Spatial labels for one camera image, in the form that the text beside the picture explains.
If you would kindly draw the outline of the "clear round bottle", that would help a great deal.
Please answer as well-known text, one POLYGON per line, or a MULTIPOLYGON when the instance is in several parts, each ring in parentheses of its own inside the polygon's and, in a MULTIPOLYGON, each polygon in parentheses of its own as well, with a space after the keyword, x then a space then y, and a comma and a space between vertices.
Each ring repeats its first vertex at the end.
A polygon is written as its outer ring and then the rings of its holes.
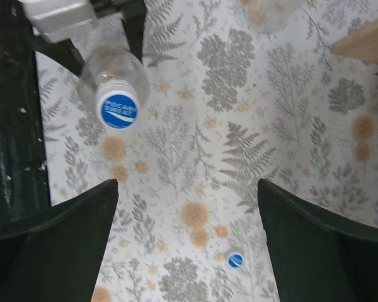
POLYGON ((296 0, 250 0, 244 5, 250 25, 257 32, 273 33, 281 29, 304 3, 296 0))
POLYGON ((88 55, 79 76, 77 93, 86 109, 95 113, 99 104, 98 90, 119 82, 134 89, 139 106, 147 102, 150 85, 140 60, 120 45, 103 45, 88 55))

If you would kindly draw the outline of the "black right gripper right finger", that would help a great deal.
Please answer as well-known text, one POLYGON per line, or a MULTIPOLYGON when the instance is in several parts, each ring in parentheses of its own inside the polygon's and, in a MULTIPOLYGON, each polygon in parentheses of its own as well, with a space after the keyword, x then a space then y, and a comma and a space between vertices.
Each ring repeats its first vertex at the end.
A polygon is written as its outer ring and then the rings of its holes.
POLYGON ((281 301, 378 301, 378 228, 265 179, 258 206, 281 301))

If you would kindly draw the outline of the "blue cap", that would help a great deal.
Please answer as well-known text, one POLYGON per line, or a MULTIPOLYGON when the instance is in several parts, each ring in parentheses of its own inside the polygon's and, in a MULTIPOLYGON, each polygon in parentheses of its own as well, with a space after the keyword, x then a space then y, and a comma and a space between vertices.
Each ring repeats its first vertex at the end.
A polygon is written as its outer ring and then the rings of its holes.
POLYGON ((136 90, 126 81, 108 81, 95 95, 96 110, 100 121, 112 130, 124 130, 132 126, 139 112, 136 90))
POLYGON ((226 255, 226 262, 229 267, 232 268, 241 268, 244 264, 244 256, 241 252, 232 251, 228 252, 226 255))

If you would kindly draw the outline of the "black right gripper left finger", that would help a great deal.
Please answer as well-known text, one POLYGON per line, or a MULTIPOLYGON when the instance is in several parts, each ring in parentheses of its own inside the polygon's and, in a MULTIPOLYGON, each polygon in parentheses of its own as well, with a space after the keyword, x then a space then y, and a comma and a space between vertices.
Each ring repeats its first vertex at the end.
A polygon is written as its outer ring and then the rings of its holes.
POLYGON ((0 226, 0 301, 90 301, 117 203, 109 179, 0 226))

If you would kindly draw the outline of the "wooden shelf unit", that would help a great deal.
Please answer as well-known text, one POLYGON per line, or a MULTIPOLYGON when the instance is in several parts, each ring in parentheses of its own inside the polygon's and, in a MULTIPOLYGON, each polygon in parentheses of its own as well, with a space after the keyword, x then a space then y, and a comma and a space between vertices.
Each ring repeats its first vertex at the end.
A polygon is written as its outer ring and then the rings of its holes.
POLYGON ((378 18, 335 42, 331 53, 378 65, 378 18))

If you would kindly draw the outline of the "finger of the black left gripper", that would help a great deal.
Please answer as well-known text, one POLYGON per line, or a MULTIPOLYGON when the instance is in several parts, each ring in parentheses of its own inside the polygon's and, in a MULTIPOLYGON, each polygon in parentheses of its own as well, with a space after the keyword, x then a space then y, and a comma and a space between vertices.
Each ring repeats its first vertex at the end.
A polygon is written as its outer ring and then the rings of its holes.
POLYGON ((70 39, 49 43, 42 37, 34 38, 34 50, 56 61, 73 74, 80 74, 84 59, 70 39))
POLYGON ((147 15, 146 4, 143 0, 129 0, 122 4, 123 28, 130 51, 142 62, 142 47, 144 43, 144 29, 147 15))

